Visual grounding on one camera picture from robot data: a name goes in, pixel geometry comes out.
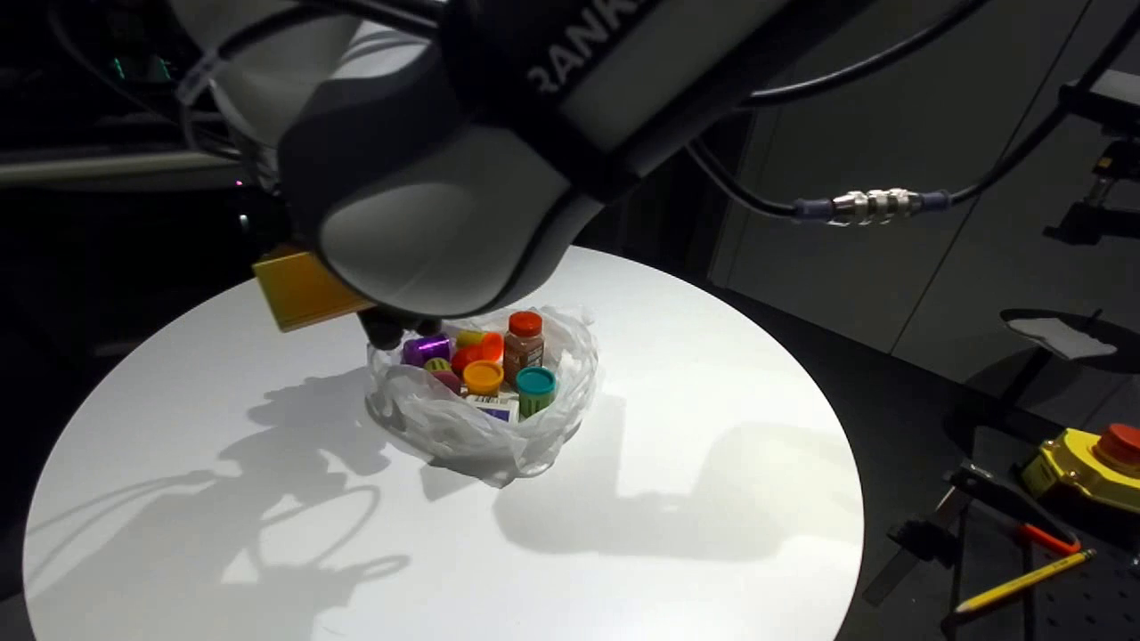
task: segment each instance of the plastic bag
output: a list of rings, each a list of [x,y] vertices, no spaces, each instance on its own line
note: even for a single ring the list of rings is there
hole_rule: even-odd
[[[505,326],[513,309],[447,323],[458,326]],[[366,414],[404,446],[487,485],[547,475],[560,450],[579,436],[581,417],[595,396],[599,349],[586,319],[543,305],[547,368],[555,375],[555,399],[543,414],[505,425],[421,368],[408,368],[399,353],[376,353]]]

